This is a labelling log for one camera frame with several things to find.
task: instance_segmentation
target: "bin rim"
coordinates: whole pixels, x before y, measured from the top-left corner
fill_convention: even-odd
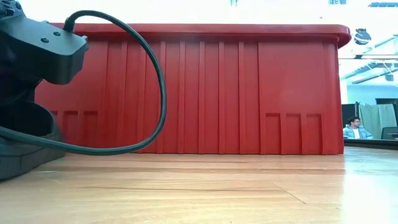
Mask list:
[[[63,23],[52,23],[63,27]],[[338,48],[348,44],[351,34],[348,27],[339,24],[129,24],[140,34],[239,34],[239,35],[333,35]],[[123,34],[114,24],[76,24],[79,35]]]

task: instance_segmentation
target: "black cable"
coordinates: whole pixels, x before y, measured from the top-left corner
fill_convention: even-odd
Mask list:
[[[149,44],[139,35],[134,29],[132,29],[130,26],[127,24],[123,23],[119,19],[107,15],[103,12],[98,12],[98,11],[78,11],[73,13],[68,19],[65,21],[64,25],[64,30],[73,32],[75,28],[75,21],[82,16],[94,16],[94,17],[99,17],[102,19],[106,19],[107,21],[112,22],[113,24],[117,25],[118,27],[122,28],[125,30],[128,34],[130,34],[133,38],[138,40],[138,42],[141,44],[141,46],[144,48],[144,50],[147,52],[150,60],[154,64],[156,74],[157,74],[157,79],[159,81],[159,88],[160,88],[160,115],[159,115],[159,120],[157,123],[157,127],[155,128],[155,131],[153,134],[151,134],[148,138],[143,140],[140,143],[133,144],[131,146],[124,146],[124,147],[114,147],[114,148],[92,148],[92,147],[82,147],[82,146],[76,146],[72,144],[67,144],[64,142],[57,142],[49,139],[44,139],[40,138],[37,136],[33,136],[30,134],[25,134],[25,133],[20,133],[11,129],[7,129],[4,127],[0,126],[0,136],[4,138],[11,139],[13,141],[17,142],[22,142],[25,144],[31,144],[35,146],[40,146],[40,147],[47,147],[47,148],[52,148],[52,149],[58,149],[58,150],[63,150],[67,151],[70,153],[74,154],[84,154],[84,155],[91,155],[91,156],[110,156],[110,155],[116,155],[116,154],[124,154],[124,153],[129,153],[129,152],[135,152],[137,150],[140,150],[146,146],[148,146],[150,143],[152,143],[156,137],[159,135],[161,132],[165,119],[166,119],[166,86],[165,86],[165,80],[164,76],[162,73],[162,69],[159,65],[159,62],[156,59],[155,53],[149,46]]]

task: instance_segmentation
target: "person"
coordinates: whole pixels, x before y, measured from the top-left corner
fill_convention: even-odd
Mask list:
[[[355,116],[348,119],[343,136],[345,139],[373,139],[373,135],[361,126],[361,119]]]

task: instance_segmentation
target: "red plastic bin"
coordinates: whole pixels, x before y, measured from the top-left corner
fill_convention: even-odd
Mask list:
[[[342,154],[340,25],[132,24],[165,73],[167,120],[141,152]],[[144,50],[112,24],[77,24],[90,49],[65,86],[41,84],[66,141],[133,144],[153,132],[159,87]]]

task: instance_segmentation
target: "hardwood floorboard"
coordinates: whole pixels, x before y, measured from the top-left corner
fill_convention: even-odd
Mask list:
[[[0,223],[398,223],[398,151],[67,155],[0,184]]]

